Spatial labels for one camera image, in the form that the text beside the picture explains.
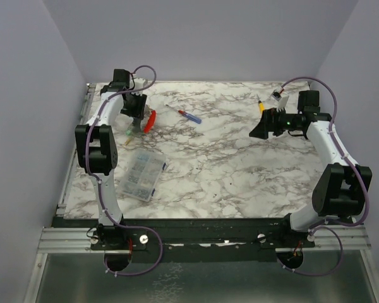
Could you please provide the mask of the grey key organizer red handle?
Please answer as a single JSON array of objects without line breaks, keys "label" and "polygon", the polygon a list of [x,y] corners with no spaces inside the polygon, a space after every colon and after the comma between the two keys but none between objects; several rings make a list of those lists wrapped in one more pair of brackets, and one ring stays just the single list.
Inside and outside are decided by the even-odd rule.
[{"label": "grey key organizer red handle", "polygon": [[141,131],[141,120],[143,118],[142,119],[139,118],[140,119],[140,132],[139,133],[134,133],[134,134],[137,134],[137,135],[139,135],[139,134],[148,134],[152,130],[152,128],[153,128],[153,126],[155,124],[155,121],[156,121],[157,113],[156,113],[156,111],[154,109],[152,109],[148,105],[145,105],[144,111],[143,111],[143,115],[144,115],[144,112],[146,110],[149,111],[149,119],[148,119],[148,122],[147,122],[147,125],[146,125],[146,128],[145,128],[145,132],[143,133]]}]

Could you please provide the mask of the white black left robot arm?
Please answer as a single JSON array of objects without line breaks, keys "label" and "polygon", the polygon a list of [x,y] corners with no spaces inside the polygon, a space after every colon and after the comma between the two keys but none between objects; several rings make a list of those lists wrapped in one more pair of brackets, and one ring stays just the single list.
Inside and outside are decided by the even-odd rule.
[{"label": "white black left robot arm", "polygon": [[134,132],[141,131],[146,85],[147,80],[138,78],[135,72],[115,69],[112,81],[100,90],[100,105],[93,116],[75,127],[78,164],[93,184],[99,209],[98,224],[91,236],[92,246],[97,249],[128,249],[132,245],[131,236],[120,227],[123,213],[114,184],[118,152],[112,125],[123,114],[133,119]]}]

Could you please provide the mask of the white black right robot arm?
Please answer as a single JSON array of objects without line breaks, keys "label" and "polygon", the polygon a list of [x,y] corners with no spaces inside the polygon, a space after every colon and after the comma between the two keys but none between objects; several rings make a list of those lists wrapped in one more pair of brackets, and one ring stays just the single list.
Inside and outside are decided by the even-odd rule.
[{"label": "white black right robot arm", "polygon": [[368,188],[372,171],[359,165],[346,151],[337,134],[332,116],[320,110],[320,94],[316,90],[301,91],[298,111],[286,112],[288,96],[282,89],[272,93],[277,106],[261,111],[258,125],[249,133],[252,138],[266,140],[269,135],[300,131],[315,147],[324,171],[316,184],[311,204],[286,216],[287,226],[277,232],[279,242],[291,247],[300,240],[300,232],[310,232],[324,223],[355,227],[355,216],[368,212]]}]

